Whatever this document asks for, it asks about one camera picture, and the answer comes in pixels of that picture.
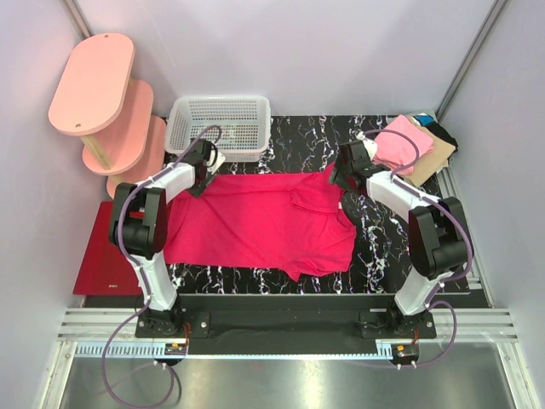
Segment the magenta t shirt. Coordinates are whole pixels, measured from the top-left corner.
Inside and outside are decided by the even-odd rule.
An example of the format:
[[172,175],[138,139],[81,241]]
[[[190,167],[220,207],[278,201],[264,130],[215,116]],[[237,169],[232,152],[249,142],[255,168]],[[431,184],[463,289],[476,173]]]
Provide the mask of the magenta t shirt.
[[294,281],[345,271],[356,227],[330,183],[314,173],[220,175],[198,197],[181,193],[169,209],[168,264],[276,268]]

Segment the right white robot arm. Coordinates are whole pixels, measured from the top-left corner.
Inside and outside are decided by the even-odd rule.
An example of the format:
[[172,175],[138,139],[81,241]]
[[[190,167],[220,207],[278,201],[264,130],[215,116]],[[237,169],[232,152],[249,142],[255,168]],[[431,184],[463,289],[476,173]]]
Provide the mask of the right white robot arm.
[[330,183],[379,202],[408,223],[411,269],[378,328],[407,337],[446,283],[472,269],[473,244],[462,203],[412,187],[386,167],[374,164],[362,141],[340,146]]

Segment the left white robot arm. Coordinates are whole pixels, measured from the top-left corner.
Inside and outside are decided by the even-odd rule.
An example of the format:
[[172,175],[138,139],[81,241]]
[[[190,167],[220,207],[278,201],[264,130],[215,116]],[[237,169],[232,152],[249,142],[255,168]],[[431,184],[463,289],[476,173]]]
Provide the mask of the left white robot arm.
[[143,306],[136,314],[143,331],[175,337],[186,328],[164,257],[168,207],[180,193],[193,197],[201,194],[224,161],[213,141],[194,139],[175,161],[156,174],[116,187],[109,241],[133,268],[142,290]]

